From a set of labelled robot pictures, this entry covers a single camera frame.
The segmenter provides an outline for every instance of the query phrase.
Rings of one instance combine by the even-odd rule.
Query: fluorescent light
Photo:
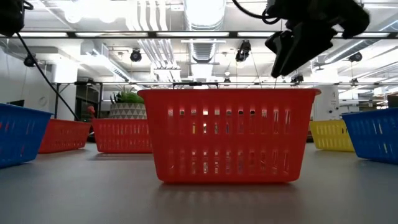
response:
[[[253,82],[232,82],[232,83],[219,83],[219,85],[254,85]]]
[[[20,32],[22,37],[68,37],[66,32]]]
[[[77,37],[148,37],[146,32],[77,32]]]
[[[229,32],[158,32],[158,37],[227,37]]]
[[[383,103],[388,103],[388,100],[384,100],[384,101],[378,102],[378,103],[376,103],[376,104],[383,104]]]
[[[124,82],[124,83],[103,83],[103,85],[129,85],[128,82]]]
[[[387,37],[389,34],[388,32],[364,32],[356,37]]]
[[[173,85],[170,82],[137,82],[137,85]]]
[[[225,44],[225,40],[181,40],[183,44]]]
[[[270,37],[273,32],[238,32],[238,37]]]

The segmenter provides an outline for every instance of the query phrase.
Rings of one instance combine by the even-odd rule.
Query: black cable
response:
[[[243,8],[243,7],[237,2],[237,0],[232,0],[232,2],[234,2],[235,6],[236,6],[240,11],[242,11],[242,12],[245,13],[246,15],[251,16],[251,17],[253,17],[253,18],[262,19],[262,21],[263,21],[265,24],[273,25],[273,24],[279,22],[279,20],[280,20],[280,18],[275,18],[273,21],[268,21],[267,19],[272,19],[273,17],[271,17],[271,16],[266,16],[266,10],[264,10],[264,11],[262,12],[262,15],[259,15],[259,14],[252,13],[252,12],[248,11],[247,9]]]
[[[75,114],[75,112],[73,112],[73,110],[70,108],[70,106],[68,105],[68,103],[63,99],[63,97],[61,96],[61,94],[59,92],[57,92],[57,90],[54,88],[54,86],[52,86],[52,84],[50,83],[50,81],[48,80],[48,78],[44,75],[43,70],[40,68],[39,63],[37,63],[36,58],[33,57],[32,52],[30,52],[29,48],[27,47],[24,39],[21,37],[21,35],[19,33],[17,33],[19,40],[21,40],[24,48],[27,51],[27,54],[32,57],[33,59],[33,63],[36,65],[37,69],[39,70],[40,74],[43,76],[44,80],[47,82],[47,84],[49,84],[49,86],[51,87],[51,89],[55,92],[55,94],[57,94],[57,96],[61,99],[61,101],[65,104],[65,106],[67,106],[67,108],[69,109],[69,111],[73,114],[73,116],[75,117],[75,119],[77,121],[79,121],[79,117]]]
[[[24,1],[24,9],[26,9],[26,10],[33,10],[34,7],[33,7],[33,5],[32,5],[30,2]]]

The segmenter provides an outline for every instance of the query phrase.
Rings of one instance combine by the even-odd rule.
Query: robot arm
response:
[[[337,34],[333,26],[343,28],[343,38],[361,34],[370,23],[369,14],[354,0],[268,0],[263,14],[255,15],[235,5],[249,16],[274,24],[287,20],[287,31],[270,36],[266,46],[276,54],[271,75],[286,76],[325,50]]]

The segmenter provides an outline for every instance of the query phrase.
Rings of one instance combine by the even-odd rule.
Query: ceiling duct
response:
[[[398,14],[390,17],[388,20],[384,22],[384,24],[388,24],[384,26],[382,29],[379,29],[379,32],[397,32],[398,31]],[[356,52],[359,52],[370,45],[379,42],[380,39],[373,40],[352,40],[348,44],[338,48],[334,52],[329,53],[323,58],[324,64],[335,63],[344,58],[347,58]]]
[[[221,30],[225,15],[226,0],[184,0],[183,3],[187,30]],[[216,48],[216,44],[190,43],[191,61],[196,63],[211,62]],[[201,77],[210,77],[212,69],[212,65],[192,65],[192,73],[195,78],[198,75]]]
[[[115,61],[109,58],[109,49],[104,45],[96,46],[92,40],[85,40],[81,43],[81,55],[89,55],[105,66],[113,75],[121,77],[126,82],[133,82],[129,77],[129,73],[121,68]]]

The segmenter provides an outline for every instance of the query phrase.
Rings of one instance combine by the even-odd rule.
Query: ceiling light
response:
[[[99,19],[104,23],[112,23],[116,20],[116,18],[110,14],[103,15]]]
[[[225,44],[225,40],[181,40],[183,44]]]
[[[172,82],[137,82],[137,85],[173,85]]]
[[[158,37],[227,37],[229,32],[157,32]]]
[[[273,32],[238,32],[238,37],[270,37]]]
[[[103,85],[130,85],[128,82],[124,82],[124,83],[103,83]]]
[[[387,37],[390,35],[388,32],[364,32],[362,34],[358,34],[356,37],[361,38],[361,37]]]
[[[77,37],[148,37],[147,32],[76,32]]]
[[[71,24],[75,24],[81,21],[81,15],[73,12],[65,12],[65,19]]]
[[[388,103],[388,100],[384,100],[382,102],[377,102],[376,104],[384,104],[384,103]]]
[[[68,37],[66,32],[20,32],[19,34],[22,37]]]

